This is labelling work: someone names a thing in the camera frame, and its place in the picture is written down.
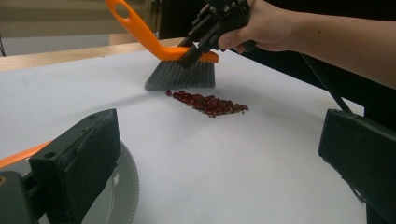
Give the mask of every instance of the gray bristles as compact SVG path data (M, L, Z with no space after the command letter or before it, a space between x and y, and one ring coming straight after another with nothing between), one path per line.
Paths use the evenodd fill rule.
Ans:
M214 88L215 65L197 61L183 68L177 61L162 61L145 84L147 91L167 91L187 88Z

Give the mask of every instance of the hand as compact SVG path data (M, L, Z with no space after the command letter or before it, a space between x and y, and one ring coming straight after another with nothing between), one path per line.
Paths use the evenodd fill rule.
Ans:
M274 7L263 0L247 0L250 5L250 19L247 26L233 30L219 38L221 49L234 48L242 53L245 49L242 43L254 40L256 46L271 51L288 50L290 39L290 14Z

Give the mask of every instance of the orange brush handle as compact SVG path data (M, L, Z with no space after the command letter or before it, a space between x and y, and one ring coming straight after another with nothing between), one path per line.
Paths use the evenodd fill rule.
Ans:
M188 50L184 47L165 47L161 45L155 35L151 32L144 21L134 12L133 9L123 0L106 0L107 7L116 20L134 37L136 38L146 49L148 49L154 56L161 61L175 61L180 59ZM119 4L124 6L128 12L129 17L121 17L115 6ZM208 53L201 56L199 59L203 62L217 63L219 61L219 55L209 51Z
M0 160L0 168L6 167L12 163L15 163L17 161L21 161L21 160L24 160L24 159L27 159L27 158L33 156L35 153L37 153L37 151L41 150L43 147L45 147L49 143L50 143L50 141L46 142L46 143L42 143L38 146L31 147L31 148L26 149L22 152L19 152L17 154L14 154L12 156L9 156L9 157L6 157L6 158Z

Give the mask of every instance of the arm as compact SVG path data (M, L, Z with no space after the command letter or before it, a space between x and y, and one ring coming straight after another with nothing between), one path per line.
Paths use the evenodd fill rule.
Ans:
M250 0L249 24L220 37L222 49L243 52L252 39L271 51L292 50L396 89L396 21L369 21L287 11Z

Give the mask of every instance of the black cable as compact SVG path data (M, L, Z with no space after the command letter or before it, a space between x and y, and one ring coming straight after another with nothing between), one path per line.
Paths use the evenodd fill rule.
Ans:
M347 104L344 102L343 98L340 96L340 94L337 93L335 88L332 86L332 83L329 81L329 79L326 78L324 73L320 70L318 65L314 62L314 59L301 53L301 56L305 60L305 62L308 64L308 66L311 68L312 72L317 76L319 79L320 83L323 85L323 87L329 92L329 94L332 96L332 98L335 100L335 102L341 107L342 110L346 112L352 113L350 108L347 106Z
M154 22L154 33L159 32L157 30L157 26L158 26L158 14L159 14L159 10L160 10L160 0L156 0L156 8L155 8L155 22Z
M4 51L4 46L3 46L3 41L1 39L1 34L0 34L0 52L3 55L3 57L6 57L6 52Z

